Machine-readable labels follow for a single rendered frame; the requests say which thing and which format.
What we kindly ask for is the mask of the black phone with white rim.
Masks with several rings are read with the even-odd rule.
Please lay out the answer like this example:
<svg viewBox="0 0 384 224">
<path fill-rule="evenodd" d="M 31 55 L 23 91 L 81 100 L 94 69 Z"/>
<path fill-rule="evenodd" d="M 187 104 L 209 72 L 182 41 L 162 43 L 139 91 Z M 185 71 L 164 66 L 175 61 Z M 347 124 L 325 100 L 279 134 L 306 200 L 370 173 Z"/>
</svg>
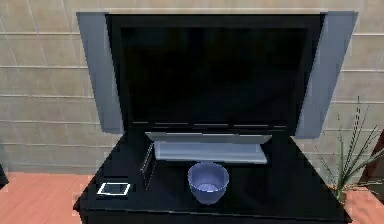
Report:
<svg viewBox="0 0 384 224">
<path fill-rule="evenodd" d="M 98 195 L 124 196 L 128 193 L 131 185 L 129 183 L 105 182 L 97 191 Z"/>
</svg>

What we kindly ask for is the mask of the dark brown furniture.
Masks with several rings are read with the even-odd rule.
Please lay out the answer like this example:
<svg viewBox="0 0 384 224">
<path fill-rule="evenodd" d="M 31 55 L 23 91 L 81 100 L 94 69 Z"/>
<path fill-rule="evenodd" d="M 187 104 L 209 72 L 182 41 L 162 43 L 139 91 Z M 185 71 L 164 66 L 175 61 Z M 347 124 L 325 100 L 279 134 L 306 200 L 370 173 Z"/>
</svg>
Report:
<svg viewBox="0 0 384 224">
<path fill-rule="evenodd" d="M 374 155 L 382 149 L 384 149 L 384 130 L 381 132 L 371 155 Z M 384 178 L 384 156 L 367 165 L 360 180 L 366 182 L 378 180 L 380 178 Z M 368 189 L 375 191 L 374 196 L 384 204 L 384 183 L 382 185 L 370 185 Z"/>
</svg>

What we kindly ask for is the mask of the blue bowl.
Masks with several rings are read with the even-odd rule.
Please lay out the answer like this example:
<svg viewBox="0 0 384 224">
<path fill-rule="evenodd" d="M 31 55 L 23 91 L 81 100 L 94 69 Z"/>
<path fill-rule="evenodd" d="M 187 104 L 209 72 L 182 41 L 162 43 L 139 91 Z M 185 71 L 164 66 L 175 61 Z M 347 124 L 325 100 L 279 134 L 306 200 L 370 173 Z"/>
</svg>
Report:
<svg viewBox="0 0 384 224">
<path fill-rule="evenodd" d="M 229 184 L 228 171 L 213 162 L 196 163 L 188 170 L 187 178 L 191 193 L 205 205 L 218 202 Z"/>
</svg>

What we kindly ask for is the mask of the black flat television set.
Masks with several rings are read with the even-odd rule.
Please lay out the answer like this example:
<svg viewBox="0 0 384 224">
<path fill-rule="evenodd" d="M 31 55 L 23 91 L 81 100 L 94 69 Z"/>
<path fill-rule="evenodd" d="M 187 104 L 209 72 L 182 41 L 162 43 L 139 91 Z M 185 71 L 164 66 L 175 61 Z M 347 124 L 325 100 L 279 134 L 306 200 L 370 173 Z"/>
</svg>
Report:
<svg viewBox="0 0 384 224">
<path fill-rule="evenodd" d="M 77 16 L 101 128 L 160 160 L 267 163 L 271 139 L 315 139 L 355 26 L 315 14 Z"/>
</svg>

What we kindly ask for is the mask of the black television stand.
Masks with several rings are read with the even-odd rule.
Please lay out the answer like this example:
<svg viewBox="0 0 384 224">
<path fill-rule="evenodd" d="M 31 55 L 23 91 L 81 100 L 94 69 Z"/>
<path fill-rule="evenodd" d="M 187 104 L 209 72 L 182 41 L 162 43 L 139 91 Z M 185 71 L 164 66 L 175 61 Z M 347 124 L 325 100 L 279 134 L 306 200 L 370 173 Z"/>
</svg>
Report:
<svg viewBox="0 0 384 224">
<path fill-rule="evenodd" d="M 350 216 L 288 136 L 262 145 L 265 165 L 228 164 L 229 186 L 200 204 L 187 181 L 190 161 L 156 161 L 149 189 L 142 167 L 149 139 L 124 134 L 74 204 L 82 224 L 348 224 Z M 129 183 L 124 196 L 98 195 L 105 182 Z"/>
</svg>

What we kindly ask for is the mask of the green spiky house plant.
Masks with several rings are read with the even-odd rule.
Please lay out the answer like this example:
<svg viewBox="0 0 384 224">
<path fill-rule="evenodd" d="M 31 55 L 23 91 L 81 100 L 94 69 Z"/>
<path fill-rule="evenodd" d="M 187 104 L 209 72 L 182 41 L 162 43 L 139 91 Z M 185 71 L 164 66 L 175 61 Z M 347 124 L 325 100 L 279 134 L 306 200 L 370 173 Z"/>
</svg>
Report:
<svg viewBox="0 0 384 224">
<path fill-rule="evenodd" d="M 384 149 L 380 149 L 378 152 L 373 153 L 365 160 L 362 159 L 372 142 L 379 137 L 378 126 L 375 125 L 370 131 L 368 137 L 365 139 L 364 144 L 361 147 L 358 146 L 358 141 L 362 133 L 368 111 L 369 107 L 366 107 L 365 111 L 362 112 L 362 103 L 360 102 L 360 97 L 357 97 L 352 136 L 348 144 L 345 143 L 342 134 L 342 126 L 339 126 L 338 128 L 337 175 L 333 174 L 326 161 L 319 156 L 320 162 L 329 174 L 329 181 L 331 182 L 329 189 L 342 205 L 345 204 L 347 193 L 349 191 L 361 191 L 364 187 L 381 185 L 384 183 L 384 177 L 374 179 L 373 181 L 350 182 L 356 173 L 384 157 Z"/>
</svg>

